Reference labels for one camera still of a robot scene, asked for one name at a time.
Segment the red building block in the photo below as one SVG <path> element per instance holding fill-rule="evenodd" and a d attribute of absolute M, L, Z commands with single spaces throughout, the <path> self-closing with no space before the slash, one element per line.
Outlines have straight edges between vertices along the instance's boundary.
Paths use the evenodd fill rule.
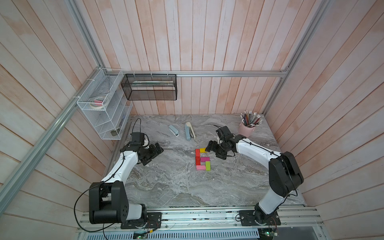
<path fill-rule="evenodd" d="M 196 161 L 196 166 L 201 165 L 201 155 L 200 155 L 199 149 L 195 149 L 195 161 Z"/>

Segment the lime green building block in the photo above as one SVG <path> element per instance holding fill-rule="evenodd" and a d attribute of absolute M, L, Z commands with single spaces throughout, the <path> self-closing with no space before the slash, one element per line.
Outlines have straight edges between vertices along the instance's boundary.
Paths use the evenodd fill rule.
<path fill-rule="evenodd" d="M 211 171 L 211 162 L 207 161 L 205 162 L 206 171 Z"/>

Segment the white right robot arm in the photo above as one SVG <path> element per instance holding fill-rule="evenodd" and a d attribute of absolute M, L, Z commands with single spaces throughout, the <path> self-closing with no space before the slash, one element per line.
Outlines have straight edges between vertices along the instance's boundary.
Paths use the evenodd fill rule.
<path fill-rule="evenodd" d="M 230 155 L 245 155 L 263 165 L 269 171 L 269 190 L 255 206 L 250 225 L 267 225 L 277 214 L 277 209 L 286 199 L 297 194 L 298 187 L 304 183 L 299 165 L 290 152 L 274 152 L 262 147 L 243 135 L 234 135 L 227 126 L 218 127 L 217 141 L 209 141 L 205 151 L 214 152 L 216 157 L 226 160 Z"/>

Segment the light pink building block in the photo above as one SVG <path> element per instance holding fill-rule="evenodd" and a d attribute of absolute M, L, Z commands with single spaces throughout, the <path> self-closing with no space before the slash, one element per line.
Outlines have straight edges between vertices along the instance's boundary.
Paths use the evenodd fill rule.
<path fill-rule="evenodd" d="M 197 171 L 205 171 L 205 170 L 206 170 L 206 166 L 203 166 L 203 165 L 196 165 L 196 170 L 197 170 Z"/>

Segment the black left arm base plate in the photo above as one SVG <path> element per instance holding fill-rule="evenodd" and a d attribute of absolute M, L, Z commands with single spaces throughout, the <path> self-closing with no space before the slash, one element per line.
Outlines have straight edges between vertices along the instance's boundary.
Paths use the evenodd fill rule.
<path fill-rule="evenodd" d="M 121 229 L 128 230 L 151 230 L 161 227 L 162 213 L 152 212 L 146 213 L 138 220 L 127 220 L 121 224 Z"/>

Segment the magenta building block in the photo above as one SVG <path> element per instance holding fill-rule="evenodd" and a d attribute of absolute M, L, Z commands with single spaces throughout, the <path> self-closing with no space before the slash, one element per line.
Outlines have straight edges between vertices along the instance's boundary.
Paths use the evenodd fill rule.
<path fill-rule="evenodd" d="M 210 161 L 210 157 L 201 157 L 200 161 L 201 162 L 209 162 Z"/>

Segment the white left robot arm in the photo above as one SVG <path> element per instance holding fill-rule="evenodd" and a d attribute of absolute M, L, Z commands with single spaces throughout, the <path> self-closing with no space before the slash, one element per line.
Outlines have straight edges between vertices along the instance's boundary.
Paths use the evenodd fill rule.
<path fill-rule="evenodd" d="M 144 204 L 129 203 L 125 183 L 133 168 L 146 165 L 164 149 L 159 143 L 148 146 L 127 144 L 109 174 L 89 190 L 89 221 L 91 224 L 118 224 L 128 228 L 143 228 L 148 216 Z"/>

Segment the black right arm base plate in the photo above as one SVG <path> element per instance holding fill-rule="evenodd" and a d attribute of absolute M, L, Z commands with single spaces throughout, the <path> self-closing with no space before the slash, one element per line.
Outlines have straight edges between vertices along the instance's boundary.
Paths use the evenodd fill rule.
<path fill-rule="evenodd" d="M 280 226 L 281 220 L 277 211 L 266 215 L 263 211 L 239 211 L 240 222 L 243 227 L 249 226 Z"/>

